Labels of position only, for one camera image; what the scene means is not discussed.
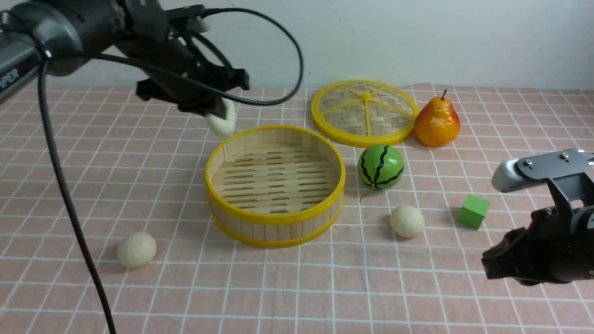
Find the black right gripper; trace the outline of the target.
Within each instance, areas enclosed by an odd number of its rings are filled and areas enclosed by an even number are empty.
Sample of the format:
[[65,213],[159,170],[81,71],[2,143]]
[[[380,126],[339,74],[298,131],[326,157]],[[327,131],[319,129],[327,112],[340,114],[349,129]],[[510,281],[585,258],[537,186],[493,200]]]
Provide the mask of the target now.
[[593,208],[574,209],[568,221],[555,207],[533,211],[531,218],[482,254],[486,277],[513,278],[526,287],[592,280]]

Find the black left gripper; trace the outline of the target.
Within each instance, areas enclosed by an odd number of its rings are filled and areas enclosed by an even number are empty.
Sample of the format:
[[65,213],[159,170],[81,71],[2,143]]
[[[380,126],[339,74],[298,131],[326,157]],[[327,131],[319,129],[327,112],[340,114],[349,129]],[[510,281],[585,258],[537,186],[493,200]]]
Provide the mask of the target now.
[[[201,33],[206,31],[206,7],[198,4],[165,10],[156,0],[126,0],[127,32],[116,48],[127,58],[149,64],[195,82],[227,92],[248,88],[245,70],[231,66],[221,51]],[[199,116],[230,116],[233,103],[217,94],[171,76],[146,70],[136,83],[142,101],[176,104],[178,110]]]

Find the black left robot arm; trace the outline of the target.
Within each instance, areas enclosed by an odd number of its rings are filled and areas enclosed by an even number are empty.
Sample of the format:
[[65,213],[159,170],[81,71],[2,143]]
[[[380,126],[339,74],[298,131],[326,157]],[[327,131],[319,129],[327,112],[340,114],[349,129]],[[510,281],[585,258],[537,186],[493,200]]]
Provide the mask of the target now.
[[1,34],[1,99],[38,76],[41,57],[32,32],[50,53],[102,53],[157,66],[227,92],[250,87],[243,69],[211,63],[190,39],[202,32],[202,5],[165,10],[157,0],[27,0],[10,9]]

